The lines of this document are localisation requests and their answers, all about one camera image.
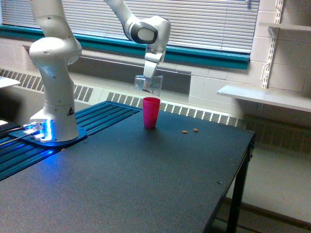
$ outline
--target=red plastic cup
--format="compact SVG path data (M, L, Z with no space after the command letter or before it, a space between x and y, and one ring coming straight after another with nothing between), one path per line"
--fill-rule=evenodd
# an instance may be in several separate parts
M156 126L160 102L160 99L154 97L146 97L143 99L142 110L144 115L144 126L148 129L153 129Z

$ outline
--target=teal window frame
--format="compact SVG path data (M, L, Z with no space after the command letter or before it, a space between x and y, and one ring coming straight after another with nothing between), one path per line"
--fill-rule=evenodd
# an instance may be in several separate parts
M132 41L74 34L84 49L104 50L132 55L144 56L146 45ZM21 40L38 40L44 37L41 29L11 25L0 25L0 36ZM167 46L165 61L182 62L194 65L217 66L236 69L247 69L250 60L249 54L199 50L184 47Z

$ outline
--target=radiator vent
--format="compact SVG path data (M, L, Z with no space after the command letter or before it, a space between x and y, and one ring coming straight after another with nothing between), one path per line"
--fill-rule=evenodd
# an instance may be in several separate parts
M142 108L142 98L126 95L125 93L121 94L109 92L107 100ZM299 129L293 129L285 124L279 125L274 123L270 124L269 122L257 122L256 120L245 120L236 116L230 116L229 114L223 114L167 101L161 102L160 110L237 128L252 130L256 132L257 143L303 153L311 153L310 130L300 131Z
M0 76L19 81L20 84L18 86L21 88L44 92L42 78L39 76L23 74L6 69L0 69ZM89 102L93 90L94 88L91 87L74 85L74 99Z

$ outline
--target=wall shelf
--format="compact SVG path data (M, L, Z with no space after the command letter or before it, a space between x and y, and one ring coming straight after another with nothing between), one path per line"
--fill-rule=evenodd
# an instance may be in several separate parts
M301 25L293 25L293 24L283 24L283 23L260 23L260 26L265 26L269 28L280 28L283 30L290 31L305 31L311 32L311 27L309 26L301 26Z
M230 84L221 88L217 94L240 100L249 100L253 102L311 112L311 96L299 93L265 89L242 84Z
M14 80L14 79L9 79L9 78L5 78L0 76L0 88L4 88L7 86L14 86L14 85L18 85L20 84L19 81Z

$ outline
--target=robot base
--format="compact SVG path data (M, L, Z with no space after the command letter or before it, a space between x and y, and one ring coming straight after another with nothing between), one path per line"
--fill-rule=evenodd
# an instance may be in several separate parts
M29 143L32 144L36 144L38 146L41 147L46 147L46 148L67 148L69 146L72 146L73 144L76 144L77 142L82 141L83 139L87 138L86 135L86 130L83 129L82 127L78 127L78 131L79 131L79 136L73 140L70 141L65 141L65 142L40 142L39 140L34 139L32 136L26 137L26 138L22 138L22 141L27 141ZM21 131L16 131L13 133L9 134L12 137L22 137L25 135L25 133L21 130Z

